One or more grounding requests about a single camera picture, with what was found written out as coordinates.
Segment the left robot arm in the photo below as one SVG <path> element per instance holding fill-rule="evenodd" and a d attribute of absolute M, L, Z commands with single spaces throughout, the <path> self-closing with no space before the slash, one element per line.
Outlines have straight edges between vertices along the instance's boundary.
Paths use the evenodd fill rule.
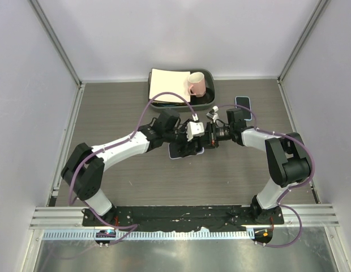
<path fill-rule="evenodd" d="M 166 109 L 148 124 L 137 126 L 135 131 L 118 140 L 90 147 L 77 145 L 61 172 L 62 179 L 89 208 L 102 226 L 115 224 L 117 208 L 101 190 L 103 174 L 110 167 L 132 156 L 145 154 L 163 143 L 180 148 L 179 156 L 201 152 L 200 138 L 204 125 L 198 116 L 181 122 L 177 111 Z"/>

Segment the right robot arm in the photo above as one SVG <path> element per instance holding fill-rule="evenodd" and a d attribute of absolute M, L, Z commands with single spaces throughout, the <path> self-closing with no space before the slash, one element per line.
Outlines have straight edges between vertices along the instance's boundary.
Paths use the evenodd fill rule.
<path fill-rule="evenodd" d="M 312 178 L 315 172 L 313 158 L 299 134 L 271 133 L 247 126 L 239 108 L 228 109 L 228 121 L 224 123 L 218 117 L 218 109 L 213 107 L 207 113 L 210 122 L 202 136 L 202 145 L 204 148 L 216 148 L 219 142 L 231 140 L 240 146 L 266 153 L 270 179 L 252 198 L 250 217 L 255 223 L 267 224 L 288 191 Z"/>

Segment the phone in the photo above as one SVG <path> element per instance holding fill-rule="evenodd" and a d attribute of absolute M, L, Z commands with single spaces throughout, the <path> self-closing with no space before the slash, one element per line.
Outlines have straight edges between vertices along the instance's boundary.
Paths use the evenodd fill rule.
<path fill-rule="evenodd" d="M 251 110 L 251 101 L 248 96 L 236 96 L 235 97 L 235 104 L 241 106 L 243 117 L 245 121 L 252 120 Z"/>
<path fill-rule="evenodd" d="M 189 156 L 201 155 L 201 154 L 204 153 L 204 151 L 205 151 L 205 149 L 202 147 L 202 149 L 200 151 L 197 151 L 193 155 L 181 156 L 181 153 L 177 150 L 176 144 L 174 144 L 174 143 L 169 143 L 168 144 L 168 154 L 169 154 L 169 158 L 171 160 L 182 159 L 182 158 L 186 158 L 186 157 L 189 157 Z"/>

